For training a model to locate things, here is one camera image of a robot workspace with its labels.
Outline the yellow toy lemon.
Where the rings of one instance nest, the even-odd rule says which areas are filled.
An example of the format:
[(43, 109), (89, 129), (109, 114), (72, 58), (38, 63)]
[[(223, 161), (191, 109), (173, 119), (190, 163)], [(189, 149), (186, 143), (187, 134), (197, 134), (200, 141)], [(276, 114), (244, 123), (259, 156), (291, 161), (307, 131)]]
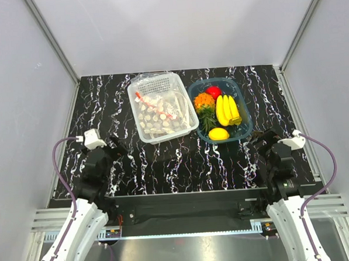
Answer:
[(228, 131), (221, 127), (211, 129), (208, 136), (213, 141), (227, 140), (230, 137)]

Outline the clear dotted zip bag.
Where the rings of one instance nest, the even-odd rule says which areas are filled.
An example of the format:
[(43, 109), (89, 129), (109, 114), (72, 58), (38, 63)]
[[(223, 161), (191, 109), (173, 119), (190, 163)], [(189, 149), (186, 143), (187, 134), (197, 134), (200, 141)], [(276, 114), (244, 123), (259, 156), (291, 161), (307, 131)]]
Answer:
[(152, 140), (164, 135), (174, 135), (180, 131), (188, 130), (193, 121), (190, 116), (189, 104), (181, 92), (176, 93), (177, 105), (174, 107), (176, 118), (166, 118), (164, 114), (139, 110), (139, 105), (134, 102), (137, 113), (137, 126), (143, 132), (143, 138)]

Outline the red toy apple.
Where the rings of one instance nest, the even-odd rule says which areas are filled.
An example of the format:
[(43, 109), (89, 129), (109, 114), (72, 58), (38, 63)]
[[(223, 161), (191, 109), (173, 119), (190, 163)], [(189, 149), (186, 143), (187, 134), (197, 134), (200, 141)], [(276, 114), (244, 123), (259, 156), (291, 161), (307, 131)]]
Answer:
[(222, 95), (222, 90), (217, 86), (210, 86), (206, 89), (205, 93), (210, 94), (214, 100), (217, 100), (217, 98)]

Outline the orange toy pineapple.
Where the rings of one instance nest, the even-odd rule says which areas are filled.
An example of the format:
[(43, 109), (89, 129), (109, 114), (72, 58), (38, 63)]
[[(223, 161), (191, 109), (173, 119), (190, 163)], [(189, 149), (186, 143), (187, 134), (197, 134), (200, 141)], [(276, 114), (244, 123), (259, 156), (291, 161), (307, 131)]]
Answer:
[(193, 106), (198, 115), (198, 119), (202, 124), (202, 129), (209, 132), (216, 127), (215, 118), (215, 100), (208, 93), (200, 93), (194, 98)]

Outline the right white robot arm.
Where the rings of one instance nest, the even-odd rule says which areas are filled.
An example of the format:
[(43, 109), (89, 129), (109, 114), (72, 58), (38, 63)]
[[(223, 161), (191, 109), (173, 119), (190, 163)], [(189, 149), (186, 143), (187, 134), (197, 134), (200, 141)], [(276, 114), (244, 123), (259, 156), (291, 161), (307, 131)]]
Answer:
[(293, 171), (292, 153), (302, 149), (306, 139), (298, 130), (291, 138), (265, 130), (253, 132), (250, 143), (265, 162), (260, 179), (266, 191), (256, 200), (255, 209), (272, 219), (288, 261), (331, 261), (317, 237), (307, 212), (307, 200)]

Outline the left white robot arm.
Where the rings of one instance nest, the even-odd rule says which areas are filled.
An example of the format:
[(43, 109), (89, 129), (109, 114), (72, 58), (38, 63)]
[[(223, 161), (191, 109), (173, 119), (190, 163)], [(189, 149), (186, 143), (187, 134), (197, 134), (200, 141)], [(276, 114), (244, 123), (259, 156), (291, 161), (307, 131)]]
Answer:
[(101, 228), (122, 222), (115, 200), (106, 193), (113, 163), (127, 154), (127, 148), (116, 137), (109, 139), (112, 146), (98, 137), (76, 138), (85, 145), (84, 169), (76, 191), (69, 191), (72, 200), (69, 214), (41, 261), (85, 261)]

